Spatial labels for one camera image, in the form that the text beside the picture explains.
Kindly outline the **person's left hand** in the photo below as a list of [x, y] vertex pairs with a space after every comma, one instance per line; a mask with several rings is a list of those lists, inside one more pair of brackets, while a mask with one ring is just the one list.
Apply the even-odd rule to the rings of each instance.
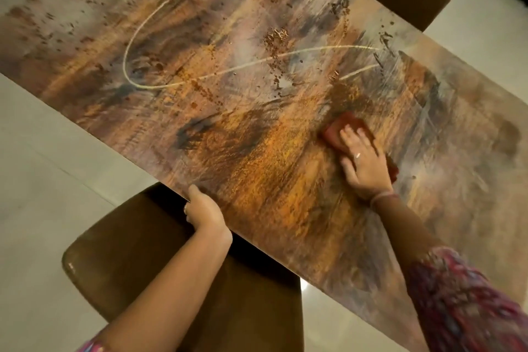
[[218, 204], [209, 196], [208, 208], [188, 208], [188, 201], [184, 207], [186, 220], [194, 230], [195, 235], [203, 243], [214, 249], [228, 249], [233, 241], [233, 235], [228, 229], [223, 213]]

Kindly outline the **person's right hand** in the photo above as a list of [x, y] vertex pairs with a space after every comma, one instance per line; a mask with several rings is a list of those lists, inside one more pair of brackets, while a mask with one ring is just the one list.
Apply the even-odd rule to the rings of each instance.
[[342, 142], [347, 147], [347, 155], [354, 165], [360, 185], [352, 188], [356, 195], [365, 202], [382, 191], [394, 191], [389, 176], [386, 153], [377, 139], [373, 144], [365, 133], [358, 129], [356, 132], [347, 125], [340, 132]]

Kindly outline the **red cleaning cloth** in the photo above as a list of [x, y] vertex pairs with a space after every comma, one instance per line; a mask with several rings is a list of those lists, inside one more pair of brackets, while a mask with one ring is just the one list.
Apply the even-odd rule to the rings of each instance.
[[358, 129], [361, 129], [366, 137], [369, 139], [371, 144], [373, 144], [373, 141], [375, 139], [375, 136], [373, 135], [372, 131], [368, 128], [366, 125], [366, 122], [355, 115], [353, 115], [352, 112], [347, 111], [339, 115], [333, 122], [331, 122], [322, 132], [321, 137], [324, 139], [324, 141], [334, 150], [336, 150], [341, 155], [347, 155], [347, 147], [342, 142], [342, 138], [340, 137], [340, 132], [342, 129], [344, 129], [347, 125], [353, 129], [353, 131], [357, 131]]

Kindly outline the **person's left forearm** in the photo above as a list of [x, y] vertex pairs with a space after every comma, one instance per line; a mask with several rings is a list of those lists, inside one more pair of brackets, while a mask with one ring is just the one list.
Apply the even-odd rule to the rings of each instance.
[[175, 352], [232, 240], [226, 227], [198, 229], [135, 301], [94, 338], [91, 352]]

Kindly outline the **person's right forearm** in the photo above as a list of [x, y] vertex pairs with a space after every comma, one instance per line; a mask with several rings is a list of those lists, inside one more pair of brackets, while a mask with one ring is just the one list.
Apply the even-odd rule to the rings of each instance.
[[430, 233], [421, 218], [400, 198], [387, 198], [376, 203], [395, 257], [404, 274], [432, 249], [444, 243]]

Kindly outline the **pink wrist thread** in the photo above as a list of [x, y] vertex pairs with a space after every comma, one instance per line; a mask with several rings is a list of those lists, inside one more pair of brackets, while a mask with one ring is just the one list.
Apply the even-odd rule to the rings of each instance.
[[374, 210], [375, 209], [375, 206], [376, 206], [376, 203], [380, 202], [381, 200], [383, 199], [387, 199], [387, 198], [396, 198], [396, 199], [399, 199], [399, 195], [394, 192], [394, 191], [382, 191], [376, 195], [374, 195], [370, 202], [369, 202], [369, 207]]

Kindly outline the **pink patterned sleeve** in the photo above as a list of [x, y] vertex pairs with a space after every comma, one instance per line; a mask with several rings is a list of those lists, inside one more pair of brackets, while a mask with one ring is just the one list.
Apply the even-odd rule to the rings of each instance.
[[528, 352], [528, 315], [453, 249], [431, 249], [405, 280], [430, 352]]
[[101, 333], [82, 344], [75, 352], [112, 352], [101, 339]]

